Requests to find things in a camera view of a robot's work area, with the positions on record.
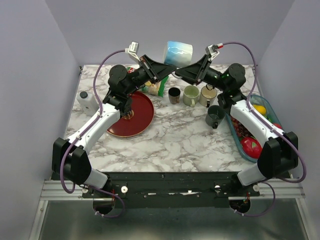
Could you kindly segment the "light green mug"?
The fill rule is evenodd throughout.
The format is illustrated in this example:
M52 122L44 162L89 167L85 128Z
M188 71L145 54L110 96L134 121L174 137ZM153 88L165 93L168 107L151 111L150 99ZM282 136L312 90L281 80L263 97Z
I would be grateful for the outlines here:
M183 90L182 101L186 106L195 107L200 96L200 91L196 86L189 85Z

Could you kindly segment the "light blue white mug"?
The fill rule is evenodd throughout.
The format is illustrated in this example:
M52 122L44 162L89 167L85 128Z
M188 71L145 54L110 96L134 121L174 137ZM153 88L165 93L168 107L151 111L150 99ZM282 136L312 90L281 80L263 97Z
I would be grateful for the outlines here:
M183 68L191 63L193 56L193 46L188 43L178 41L168 41L164 47L163 62Z

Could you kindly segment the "brown striped mug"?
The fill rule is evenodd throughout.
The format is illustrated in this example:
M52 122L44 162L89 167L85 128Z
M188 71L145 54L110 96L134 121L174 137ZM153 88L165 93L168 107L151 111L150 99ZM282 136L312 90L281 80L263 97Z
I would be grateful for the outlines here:
M180 94L181 91L177 87L171 87L168 90L168 98L171 104L179 104L180 103Z

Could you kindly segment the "cream mug with black rim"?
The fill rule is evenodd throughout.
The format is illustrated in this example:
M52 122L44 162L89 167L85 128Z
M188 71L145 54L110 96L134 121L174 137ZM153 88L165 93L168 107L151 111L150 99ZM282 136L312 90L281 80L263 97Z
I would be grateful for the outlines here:
M209 108L217 96L217 90L213 87L204 86L200 91L199 103L206 108Z

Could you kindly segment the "dark grey mug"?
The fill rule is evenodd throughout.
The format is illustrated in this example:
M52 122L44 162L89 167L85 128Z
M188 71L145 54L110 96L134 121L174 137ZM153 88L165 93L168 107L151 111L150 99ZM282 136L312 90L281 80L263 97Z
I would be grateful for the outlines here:
M222 120L225 118L225 111L218 105L212 105L208 108L205 116L205 122L213 129L217 129Z

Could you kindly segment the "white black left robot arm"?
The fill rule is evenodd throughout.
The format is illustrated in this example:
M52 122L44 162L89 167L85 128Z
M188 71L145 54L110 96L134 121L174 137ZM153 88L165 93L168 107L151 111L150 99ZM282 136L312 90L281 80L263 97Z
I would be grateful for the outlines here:
M67 139L58 138L53 144L52 170L59 174L62 188L68 194L64 180L73 185L87 185L101 198L107 197L111 185L108 176L92 168L88 155L113 124L127 115L131 109L132 95L150 81L160 82L176 70L176 66L156 62L147 55L138 59L139 68L129 73L123 65L115 65L109 70L108 92L99 100L99 109L91 119Z

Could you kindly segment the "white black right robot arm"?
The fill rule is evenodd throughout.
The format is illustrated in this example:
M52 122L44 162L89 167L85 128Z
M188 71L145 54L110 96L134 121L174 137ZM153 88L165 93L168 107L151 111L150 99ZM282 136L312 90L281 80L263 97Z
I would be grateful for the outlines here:
M247 192L249 185L278 177L298 166L298 156L293 149L298 144L298 137L267 121L250 104L249 96L241 91L246 82L246 70L241 64L233 63L224 72L210 65L211 57L205 54L199 61L177 68L175 74L191 85L204 82L220 90L221 94L217 97L219 106L240 121L262 147L257 162L238 172L230 183L230 191L241 196Z

